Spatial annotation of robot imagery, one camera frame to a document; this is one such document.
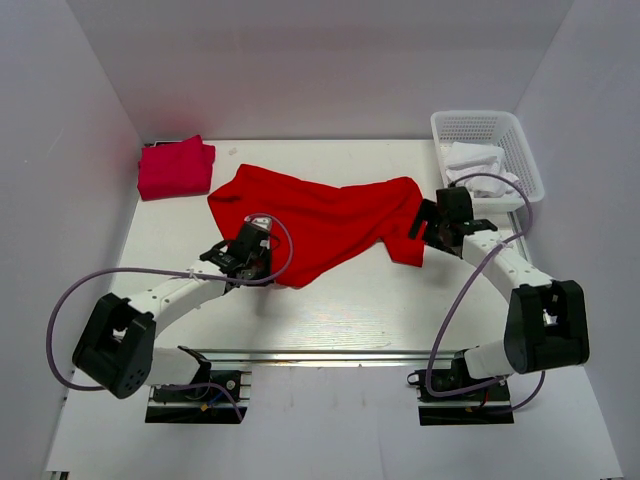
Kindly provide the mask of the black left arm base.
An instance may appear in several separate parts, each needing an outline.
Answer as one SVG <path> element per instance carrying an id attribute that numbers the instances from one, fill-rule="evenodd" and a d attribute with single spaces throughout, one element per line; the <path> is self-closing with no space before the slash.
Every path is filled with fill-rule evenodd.
<path id="1" fill-rule="evenodd" d="M 223 387 L 226 394 L 212 386 L 189 390 L 153 387 L 147 402 L 147 424 L 239 425 L 250 401 L 251 372 L 248 370 L 212 370 L 209 382 Z"/>

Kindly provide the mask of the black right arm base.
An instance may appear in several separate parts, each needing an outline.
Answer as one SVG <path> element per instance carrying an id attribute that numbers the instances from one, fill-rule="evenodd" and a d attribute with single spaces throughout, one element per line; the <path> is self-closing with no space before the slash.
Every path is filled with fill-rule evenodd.
<path id="1" fill-rule="evenodd" d="M 421 426 L 483 426 L 514 423 L 511 395 L 505 382 L 462 395 L 435 397 L 425 386 L 426 371 L 414 370 L 407 384 L 417 391 Z"/>

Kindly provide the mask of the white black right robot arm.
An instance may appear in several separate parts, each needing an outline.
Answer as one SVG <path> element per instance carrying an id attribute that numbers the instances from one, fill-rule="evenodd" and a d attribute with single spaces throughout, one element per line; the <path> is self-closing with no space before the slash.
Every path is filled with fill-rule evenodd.
<path id="1" fill-rule="evenodd" d="M 502 339 L 461 350 L 442 376 L 430 359 L 420 385 L 432 398 L 477 397 L 514 374 L 582 365 L 590 357 L 585 296 L 573 280 L 560 281 L 510 248 L 496 225 L 474 216 L 463 187 L 440 189 L 421 202 L 409 236 L 474 266 L 462 287 L 484 276 L 508 303 Z"/>

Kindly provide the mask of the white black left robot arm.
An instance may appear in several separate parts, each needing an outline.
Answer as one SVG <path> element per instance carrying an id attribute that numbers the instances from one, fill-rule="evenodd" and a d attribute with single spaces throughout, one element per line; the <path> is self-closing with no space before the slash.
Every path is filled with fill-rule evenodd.
<path id="1" fill-rule="evenodd" d="M 271 275 L 272 220 L 244 222 L 236 238 L 220 242 L 182 276 L 128 297 L 101 297 L 73 352 L 73 364 L 118 399 L 141 386 L 177 385 L 199 399 L 211 387 L 211 363 L 188 347 L 162 348 L 157 336 L 172 323 L 242 285 Z"/>

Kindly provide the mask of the red t-shirt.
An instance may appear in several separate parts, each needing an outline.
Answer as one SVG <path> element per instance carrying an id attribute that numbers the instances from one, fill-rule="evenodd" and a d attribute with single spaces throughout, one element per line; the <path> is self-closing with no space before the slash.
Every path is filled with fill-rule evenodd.
<path id="1" fill-rule="evenodd" d="M 396 263 L 423 265 L 424 244 L 409 237 L 422 201 L 409 177 L 334 187 L 241 165 L 207 202 L 225 239 L 250 214 L 269 214 L 278 238 L 272 254 L 279 285 L 302 288 L 333 267 L 382 242 Z"/>

